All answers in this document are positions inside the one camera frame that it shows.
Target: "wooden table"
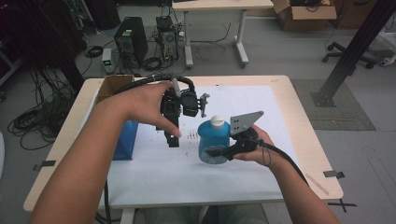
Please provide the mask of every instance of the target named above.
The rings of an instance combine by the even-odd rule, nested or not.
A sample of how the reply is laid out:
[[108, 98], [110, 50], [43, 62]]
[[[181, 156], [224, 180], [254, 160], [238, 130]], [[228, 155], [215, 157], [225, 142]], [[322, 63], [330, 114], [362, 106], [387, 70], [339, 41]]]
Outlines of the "wooden table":
[[[300, 168], [305, 175], [311, 189], [322, 200], [340, 199], [343, 197], [343, 191], [336, 177], [326, 177], [323, 172], [331, 171], [332, 167], [318, 141], [318, 138], [306, 116], [304, 109], [292, 87], [290, 80], [285, 76], [234, 76], [234, 77], [189, 77], [197, 87], [204, 86], [267, 86], [277, 101], [278, 109], [284, 121], [286, 133], [288, 134], [295, 154], [298, 158]], [[71, 147], [76, 135], [80, 129], [81, 122], [90, 108], [92, 98], [102, 84], [101, 78], [93, 78], [86, 80], [77, 100], [75, 101], [65, 123], [62, 127], [48, 157], [47, 161], [56, 161], [54, 166], [42, 167], [37, 180], [35, 181], [25, 203], [24, 209], [32, 211], [35, 203], [47, 184], [50, 176], [55, 170], [59, 161], [62, 159], [67, 150]], [[259, 199], [257, 203], [266, 203], [273, 201], [281, 201], [282, 198]], [[110, 193], [110, 205], [121, 208], [124, 205], [112, 204]], [[152, 207], [163, 206], [163, 203], [150, 202], [141, 206], [141, 204], [130, 203], [126, 208], [126, 212], [131, 215], [136, 207]]]
[[186, 65], [191, 68], [193, 66], [191, 54], [191, 41], [189, 33], [189, 22], [204, 21], [207, 24], [219, 22], [221, 19], [226, 22], [233, 22], [233, 11], [239, 11], [239, 29], [238, 35], [235, 36], [235, 44], [241, 57], [242, 66], [248, 64], [248, 56], [242, 44], [242, 34], [244, 33], [245, 18], [247, 10], [251, 8], [268, 8], [272, 7], [271, 0], [196, 0], [187, 2], [173, 3], [172, 7], [175, 11], [184, 12], [184, 31], [185, 31], [185, 55]]

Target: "blue spray bottle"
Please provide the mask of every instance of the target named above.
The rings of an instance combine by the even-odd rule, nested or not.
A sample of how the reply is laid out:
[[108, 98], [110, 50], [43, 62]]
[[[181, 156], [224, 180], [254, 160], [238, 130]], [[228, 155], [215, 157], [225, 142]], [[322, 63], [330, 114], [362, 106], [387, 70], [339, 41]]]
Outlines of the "blue spray bottle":
[[225, 157], [210, 157], [208, 150], [225, 148], [230, 146], [230, 124], [224, 120], [223, 116], [216, 115], [211, 120], [207, 120], [198, 127], [199, 158], [209, 164], [222, 164], [227, 161]]

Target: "gray mat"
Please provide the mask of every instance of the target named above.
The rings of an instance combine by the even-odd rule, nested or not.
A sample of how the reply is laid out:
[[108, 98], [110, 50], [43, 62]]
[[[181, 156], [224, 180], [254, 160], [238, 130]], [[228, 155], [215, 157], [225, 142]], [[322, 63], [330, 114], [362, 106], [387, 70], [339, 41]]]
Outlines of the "gray mat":
[[343, 83], [333, 97], [336, 107], [316, 107], [310, 95], [317, 92], [325, 80], [292, 79], [291, 83], [316, 130], [375, 131], [375, 126], [364, 113], [352, 92]]

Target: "white paper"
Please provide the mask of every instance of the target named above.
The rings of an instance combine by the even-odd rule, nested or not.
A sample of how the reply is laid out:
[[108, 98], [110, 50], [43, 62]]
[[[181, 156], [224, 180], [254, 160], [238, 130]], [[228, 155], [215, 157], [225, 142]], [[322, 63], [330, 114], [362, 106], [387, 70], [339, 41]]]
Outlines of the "white paper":
[[139, 124], [133, 160], [111, 164], [107, 179], [111, 205], [147, 207], [282, 199], [268, 168], [253, 161], [236, 160], [210, 165], [198, 156], [197, 129], [202, 122], [215, 115], [230, 120], [231, 116], [262, 110], [264, 115], [255, 124], [298, 164], [271, 87], [196, 87], [196, 91], [198, 97], [204, 92], [210, 94], [207, 117], [180, 116], [180, 147], [168, 147], [163, 131]]

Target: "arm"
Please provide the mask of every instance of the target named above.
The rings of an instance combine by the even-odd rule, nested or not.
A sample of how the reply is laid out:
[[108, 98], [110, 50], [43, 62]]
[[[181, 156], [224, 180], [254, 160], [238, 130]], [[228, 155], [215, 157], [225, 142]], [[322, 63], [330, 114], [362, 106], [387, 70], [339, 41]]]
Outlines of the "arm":
[[[265, 143], [274, 145], [267, 132], [261, 130], [257, 126], [253, 126], [252, 128]], [[282, 191], [292, 222], [339, 223], [337, 217], [330, 208], [308, 185], [306, 185], [290, 163], [274, 151], [270, 151], [270, 153], [272, 159], [268, 168], [274, 174], [280, 190]], [[255, 161], [264, 165], [268, 162], [268, 153], [267, 150], [264, 150], [265, 162], [262, 158], [261, 147], [249, 153], [237, 154], [234, 158], [242, 161]]]
[[92, 223], [120, 130], [131, 119], [156, 125], [180, 137], [160, 114], [168, 81], [145, 85], [98, 104], [41, 193], [30, 223]]

